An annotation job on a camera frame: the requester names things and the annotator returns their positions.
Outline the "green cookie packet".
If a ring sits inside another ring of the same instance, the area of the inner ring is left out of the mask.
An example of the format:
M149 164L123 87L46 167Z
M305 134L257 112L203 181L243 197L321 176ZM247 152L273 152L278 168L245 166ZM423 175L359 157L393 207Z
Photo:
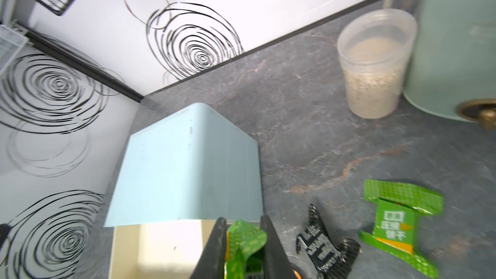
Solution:
M267 233L256 225L237 220L227 233L225 279L265 278L264 247Z
M364 200L377 208L373 231L360 231L360 239L422 274L438 278L437 266L417 252L417 234L421 217L443 212L443 195L410 183L367 179Z

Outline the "light blue drawer box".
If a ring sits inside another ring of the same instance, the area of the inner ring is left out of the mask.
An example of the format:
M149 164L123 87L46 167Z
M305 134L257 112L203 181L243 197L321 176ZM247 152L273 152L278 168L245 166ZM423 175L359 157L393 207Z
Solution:
M105 221L110 278L189 278L218 218L263 214L258 143L205 103L129 138Z

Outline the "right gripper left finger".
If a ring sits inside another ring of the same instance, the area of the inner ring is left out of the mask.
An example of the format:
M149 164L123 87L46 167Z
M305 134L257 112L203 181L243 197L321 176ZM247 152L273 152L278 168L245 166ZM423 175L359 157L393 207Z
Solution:
M218 218L190 279L224 279L227 230L226 219Z

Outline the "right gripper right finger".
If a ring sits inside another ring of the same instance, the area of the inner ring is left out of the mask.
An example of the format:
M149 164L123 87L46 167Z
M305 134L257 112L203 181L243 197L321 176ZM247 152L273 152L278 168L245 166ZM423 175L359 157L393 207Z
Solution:
M292 265L285 254L275 227L267 214L261 216L260 228L267 234L267 242L263 247L264 278L295 279L296 275Z

